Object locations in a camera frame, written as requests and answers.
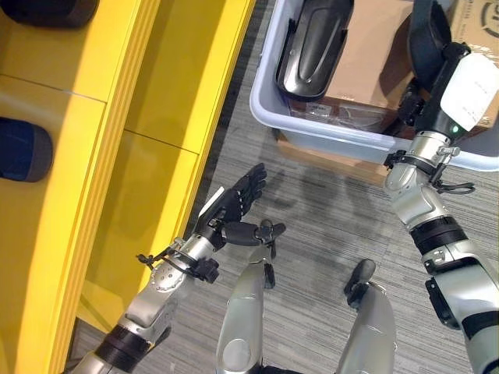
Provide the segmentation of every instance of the yellow shelf board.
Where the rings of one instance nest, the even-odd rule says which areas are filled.
[[[51,203],[44,197],[49,196],[46,192],[40,192],[38,200],[36,200],[36,195],[33,196],[34,203],[29,206],[29,209],[20,210],[24,212],[26,217],[31,217],[33,214],[37,218],[35,223],[31,226],[23,226],[20,222],[17,224],[13,222],[10,225],[0,227],[2,248],[19,248],[19,245],[13,245],[16,239],[21,245],[23,240],[31,240],[24,246],[28,252],[20,261],[24,265],[20,270],[23,270],[24,273],[18,273],[16,279],[25,277],[24,283],[32,285],[29,289],[27,288],[29,292],[25,290],[24,294],[3,291],[0,295],[4,305],[12,303],[22,309],[18,319],[2,318],[3,324],[0,329],[2,334],[2,339],[0,339],[1,373],[59,374],[64,368],[76,308],[80,300],[84,276],[125,124],[127,109],[159,6],[159,0],[120,2],[120,6],[126,3],[125,7],[121,9],[128,11],[127,22],[121,23],[124,15],[121,10],[112,12],[112,3],[109,0],[101,0],[99,8],[101,13],[97,13],[97,18],[87,28],[85,41],[78,39],[82,30],[58,30],[56,32],[29,28],[9,21],[4,23],[4,19],[0,22],[0,27],[6,27],[0,36],[6,42],[6,47],[0,52],[0,72],[14,76],[19,75],[20,79],[23,79],[0,76],[2,115],[32,120],[52,129],[51,134],[56,135],[56,139],[58,139],[57,154],[59,156],[56,155],[56,161],[58,158],[65,160],[65,164],[61,164],[61,161],[54,164],[51,176],[46,182],[33,184],[31,188],[43,189],[44,183],[46,183],[51,186],[50,189],[47,189],[47,191],[51,191],[51,196],[71,196],[70,201],[66,202],[60,199],[59,203],[64,203],[65,206],[76,204],[76,209],[72,211],[72,215],[68,213],[61,217],[58,215],[59,205]],[[99,20],[99,14],[102,16],[103,12],[106,12],[107,16],[105,19]],[[94,25],[94,23],[103,22],[108,24],[108,33],[104,33],[103,24]],[[118,33],[112,30],[118,28],[121,29]],[[40,33],[40,38],[37,39],[36,36],[32,35],[35,31]],[[31,41],[27,40],[28,37],[34,37],[39,44],[30,44]],[[85,53],[80,55],[80,59],[73,58],[75,55],[73,55],[74,48],[71,43],[75,41],[80,41],[80,47],[84,45]],[[22,54],[21,49],[28,49],[27,44],[23,43],[28,43],[31,48],[34,48],[29,56]],[[117,58],[111,58],[107,53],[109,48],[117,51]],[[12,60],[16,53],[18,54],[17,58],[24,56],[24,60],[21,62],[16,60],[16,63],[21,64],[23,69],[19,70],[19,74],[6,72],[5,67],[15,68],[13,67],[14,62],[7,62]],[[48,53],[55,57],[45,56]],[[29,76],[30,65],[25,60],[32,60],[30,63],[36,65],[37,61],[43,59],[46,62],[50,58],[65,60],[65,64],[54,60],[54,65],[51,65],[50,68],[45,65],[45,70],[38,69],[32,76]],[[106,58],[113,60],[112,69],[104,61]],[[102,65],[104,68],[101,72],[105,71],[106,77],[98,73],[97,78],[94,79],[93,69],[98,70]],[[58,78],[52,77],[54,70],[62,69],[77,71],[81,84],[78,83],[74,87],[73,84],[66,86],[68,80],[58,80]],[[105,88],[105,94],[102,94],[104,91],[101,91],[100,94],[85,91],[85,87],[95,88],[99,85]],[[83,87],[84,89],[76,90],[79,95],[71,95],[70,91],[75,87]],[[62,101],[62,99],[58,99],[54,93],[70,98],[66,100],[65,108],[62,104],[57,105],[58,100]],[[95,96],[99,100],[91,100],[82,95]],[[100,108],[98,115],[94,113],[94,109],[79,104],[80,101],[97,105]],[[83,180],[74,180],[76,176],[80,177],[83,173],[77,165],[73,165],[73,158],[75,158],[74,161],[79,161],[79,149],[88,150],[84,160],[85,172]],[[61,176],[61,172],[56,173],[56,170],[62,167],[64,167],[65,178]],[[53,182],[54,173],[58,176],[55,182]],[[5,181],[0,180],[0,182],[4,187]],[[12,193],[15,196],[13,191],[16,189],[9,190],[9,194]],[[2,197],[9,196],[9,194],[2,193]],[[14,198],[11,200],[5,198],[2,201],[2,205],[5,205],[5,211],[8,211],[7,209],[14,210],[16,208],[15,201]],[[46,218],[46,213],[44,216],[40,215],[41,212],[46,211],[52,212],[52,215],[47,216],[48,218]],[[50,221],[50,218],[55,220],[55,215],[57,215],[58,221]],[[5,232],[8,230],[12,230],[12,232],[5,236]],[[52,242],[49,243],[41,234],[42,232],[45,236],[51,235]],[[52,248],[56,244],[61,244],[65,238],[67,239],[65,248],[61,246],[58,246],[57,249]],[[45,256],[40,257],[38,253],[44,253]],[[55,256],[55,265],[50,263],[49,266],[48,260],[51,256]],[[8,264],[5,265],[5,272],[2,271],[4,277],[9,277],[11,274],[7,267]]]
[[[78,317],[109,330],[149,278],[136,255],[175,237],[197,155],[125,131],[83,287]]]
[[[108,101],[140,3],[100,0],[90,24],[78,30],[27,26],[0,12],[0,73]]]
[[[204,121],[207,123],[207,128],[204,133],[204,138],[201,140],[200,145],[200,156],[197,158],[197,163],[194,172],[194,178],[189,185],[189,190],[186,192],[187,199],[186,203],[182,208],[181,219],[179,220],[179,225],[175,228],[175,232],[183,233],[186,229],[187,222],[189,221],[190,211],[193,208],[194,200],[196,198],[197,189],[199,188],[201,178],[203,177],[203,170],[206,165],[206,160],[208,154],[210,153],[211,142],[217,128],[218,119],[220,118],[221,109],[224,105],[225,95],[227,94],[228,85],[231,82],[232,73],[234,72],[235,64],[241,49],[242,42],[244,40],[246,29],[248,23],[251,19],[251,14],[255,6],[255,0],[245,0],[238,2],[227,2],[226,8],[223,13],[221,20],[230,25],[229,30],[232,32],[232,39],[227,31],[220,29],[217,32],[216,43],[214,47],[220,48],[227,53],[225,59],[225,65],[223,68],[223,74],[218,76],[215,74],[217,65],[222,65],[222,60],[213,57],[206,67],[205,76],[206,80],[200,85],[200,96],[196,100],[195,111],[193,116],[189,119],[189,125],[195,125],[196,123],[202,122],[202,113],[206,111],[210,113]],[[218,77],[218,81],[213,81],[211,78]],[[204,101],[202,95],[206,93],[209,95],[208,90],[211,86],[217,87],[217,97],[218,99],[210,102]],[[188,132],[191,136],[194,135],[194,131]]]
[[[1,116],[41,125],[55,143],[41,182],[0,178],[0,372],[47,372],[105,104],[5,76],[0,92]]]
[[[160,5],[126,120],[129,132],[125,131],[115,164],[78,306],[78,317],[100,330],[109,331],[117,323],[124,308],[149,278],[149,270],[135,255],[158,253],[185,230],[254,2],[225,1],[220,13],[208,13],[214,19],[218,17],[217,23],[211,23],[217,29],[212,33],[214,37],[209,38],[211,50],[201,67],[203,72],[196,83],[196,96],[191,99],[192,108],[181,100],[173,106],[165,100],[176,97],[177,89],[182,92],[191,81],[184,75],[187,82],[179,79],[178,86],[157,84],[166,82],[168,77],[175,78],[172,71],[160,68],[169,60],[174,63],[178,57],[159,50],[168,46],[167,41],[173,35],[186,42],[182,35],[186,22],[177,22],[181,10],[204,12],[205,8],[193,8],[202,4],[192,0]],[[176,31],[170,29],[172,20]],[[207,24],[200,25],[197,30],[200,33],[203,25]],[[191,75],[196,76],[196,72],[191,71]],[[166,119],[170,116],[188,120],[184,125],[189,127],[189,141],[197,143],[196,146],[185,146],[184,139],[176,142],[170,137],[172,124]],[[144,131],[150,129],[147,126],[150,123],[157,123],[154,127],[157,133]],[[148,138],[140,136],[142,132]],[[145,166],[151,162],[163,163],[163,172],[154,178],[151,177],[154,170]]]
[[[126,128],[202,153],[253,5],[254,0],[162,3]]]

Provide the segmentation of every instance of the black curved object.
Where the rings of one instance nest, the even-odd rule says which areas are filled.
[[[79,28],[90,22],[99,0],[1,0],[7,16],[42,27]]]
[[[409,28],[409,57],[419,84],[428,92],[444,66],[443,51],[451,40],[451,28],[440,4],[415,0]]]
[[[276,74],[279,90],[298,101],[326,94],[347,37],[353,0],[305,0],[290,22]]]

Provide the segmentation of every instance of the black cable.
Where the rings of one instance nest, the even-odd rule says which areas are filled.
[[[467,195],[475,192],[475,184],[471,182],[461,183],[459,185],[445,185],[441,180],[436,181],[433,186],[438,193],[451,193],[452,195]]]

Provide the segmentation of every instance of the dark blue object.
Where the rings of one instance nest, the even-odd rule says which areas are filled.
[[[38,125],[0,117],[0,177],[36,182],[52,164],[53,146]]]

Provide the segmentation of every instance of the black strap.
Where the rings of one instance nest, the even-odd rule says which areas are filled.
[[[462,321],[462,329],[470,340],[481,330],[497,325],[499,325],[499,310],[473,314]]]
[[[428,92],[444,65],[442,52],[450,42],[451,29],[442,7],[431,0],[414,1],[409,29],[409,53],[412,70]]]

